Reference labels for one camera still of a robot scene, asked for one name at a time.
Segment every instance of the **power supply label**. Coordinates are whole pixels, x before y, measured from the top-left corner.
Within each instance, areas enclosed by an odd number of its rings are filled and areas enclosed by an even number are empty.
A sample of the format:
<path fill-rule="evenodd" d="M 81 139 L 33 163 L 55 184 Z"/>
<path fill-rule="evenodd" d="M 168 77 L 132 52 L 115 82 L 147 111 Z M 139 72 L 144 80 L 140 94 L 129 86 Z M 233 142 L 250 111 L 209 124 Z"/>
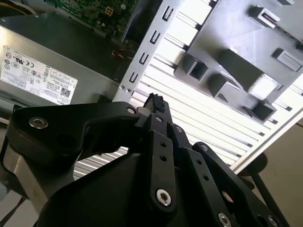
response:
<path fill-rule="evenodd" d="M 78 80 L 4 46 L 0 79 L 58 105 L 68 105 Z"/>

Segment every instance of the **motherboard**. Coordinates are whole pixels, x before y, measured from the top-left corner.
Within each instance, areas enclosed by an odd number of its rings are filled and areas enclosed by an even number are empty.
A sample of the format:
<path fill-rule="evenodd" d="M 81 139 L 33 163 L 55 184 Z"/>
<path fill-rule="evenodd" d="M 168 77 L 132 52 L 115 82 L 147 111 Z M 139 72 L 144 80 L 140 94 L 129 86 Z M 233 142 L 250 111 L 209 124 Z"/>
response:
<path fill-rule="evenodd" d="M 121 39 L 132 18 L 137 0 L 50 0 L 86 24 Z"/>

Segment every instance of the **gray metal panel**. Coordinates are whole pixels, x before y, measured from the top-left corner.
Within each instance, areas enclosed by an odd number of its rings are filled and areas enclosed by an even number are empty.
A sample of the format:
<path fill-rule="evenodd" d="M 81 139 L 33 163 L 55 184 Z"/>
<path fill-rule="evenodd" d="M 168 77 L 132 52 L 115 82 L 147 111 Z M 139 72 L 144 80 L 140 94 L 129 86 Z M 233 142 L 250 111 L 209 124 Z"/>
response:
<path fill-rule="evenodd" d="M 204 24 L 196 40 L 192 43 L 189 53 L 206 62 L 209 67 L 208 74 L 200 83 L 184 76 L 178 76 L 184 82 L 207 92 L 205 82 L 208 77 L 223 69 L 216 63 L 221 50 L 233 47 L 238 54 L 272 76 L 284 87 L 269 95 L 268 100 L 273 102 L 276 98 L 303 72 L 293 72 L 279 64 L 271 55 L 278 48 L 283 48 L 298 59 L 303 59 L 303 53 L 294 49 L 295 42 L 288 36 L 271 28 L 264 28 L 253 19 L 249 18 L 248 10 L 252 6 L 266 7 L 281 18 L 281 24 L 303 38 L 302 32 L 298 31 L 301 21 L 303 2 L 297 1 L 293 6 L 279 7 L 274 1 L 263 0 L 221 0 Z"/>
<path fill-rule="evenodd" d="M 0 25 L 118 82 L 131 62 L 112 56 L 119 45 L 58 13 L 5 17 Z"/>
<path fill-rule="evenodd" d="M 16 51 L 19 51 L 37 61 L 47 64 L 50 67 L 53 67 L 69 76 L 76 78 L 78 80 L 78 84 L 74 92 L 74 96 L 71 100 L 71 104 L 97 102 L 100 95 L 107 95 L 107 91 L 112 85 L 118 87 L 118 83 L 112 81 L 111 79 L 91 69 L 88 69 L 79 63 L 76 63 L 50 49 L 47 49 L 42 45 L 17 34 L 16 32 L 0 26 L 0 62 L 3 62 L 2 47 L 5 45 L 8 45 Z M 68 45 L 68 43 L 58 43 L 58 45 L 64 46 Z M 75 55 L 81 55 L 81 53 L 77 50 L 78 45 L 73 46 L 72 48 L 75 50 Z M 0 90 L 2 93 L 5 93 L 6 95 L 9 95 L 10 97 L 22 103 L 31 105 L 54 105 L 52 102 L 35 96 L 3 81 L 0 81 Z"/>
<path fill-rule="evenodd" d="M 173 19 L 176 17 L 181 3 L 182 0 L 163 0 L 132 63 L 125 73 L 120 84 L 120 89 L 118 89 L 114 98 L 114 102 L 128 102 L 130 100 L 147 66 L 153 59 L 156 49 L 165 37 Z M 152 42 L 155 37 L 158 37 L 157 41 Z"/>

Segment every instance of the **bolt head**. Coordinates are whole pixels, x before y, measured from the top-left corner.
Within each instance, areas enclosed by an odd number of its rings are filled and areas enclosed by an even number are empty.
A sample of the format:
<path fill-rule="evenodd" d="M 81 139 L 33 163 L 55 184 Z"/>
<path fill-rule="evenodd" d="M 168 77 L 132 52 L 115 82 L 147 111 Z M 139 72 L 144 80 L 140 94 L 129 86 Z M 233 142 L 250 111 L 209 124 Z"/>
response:
<path fill-rule="evenodd" d="M 202 147 L 203 151 L 208 151 L 207 146 L 205 146 L 205 145 L 201 145 L 201 147 Z"/>
<path fill-rule="evenodd" d="M 170 194 L 163 189 L 156 191 L 156 198 L 158 202 L 165 207 L 168 207 L 171 204 Z"/>
<path fill-rule="evenodd" d="M 159 122 L 163 122 L 162 118 L 160 118 L 160 117 L 158 117 L 158 116 L 156 116 L 156 119 L 157 119 L 157 121 L 159 121 Z"/>
<path fill-rule="evenodd" d="M 268 220 L 274 227 L 278 227 L 278 224 L 271 216 L 268 217 Z"/>
<path fill-rule="evenodd" d="M 183 132 L 183 130 L 179 126 L 177 126 L 176 129 L 178 132 Z"/>
<path fill-rule="evenodd" d="M 229 220 L 229 218 L 225 214 L 219 213 L 218 218 L 219 218 L 219 221 L 221 222 L 221 224 L 224 227 L 232 227 L 231 221 Z"/>
<path fill-rule="evenodd" d="M 132 108 L 127 108 L 127 111 L 130 112 L 131 114 L 136 113 L 135 110 L 133 110 Z"/>
<path fill-rule="evenodd" d="M 45 129 L 48 126 L 47 120 L 42 117 L 32 117 L 28 123 L 35 129 Z"/>

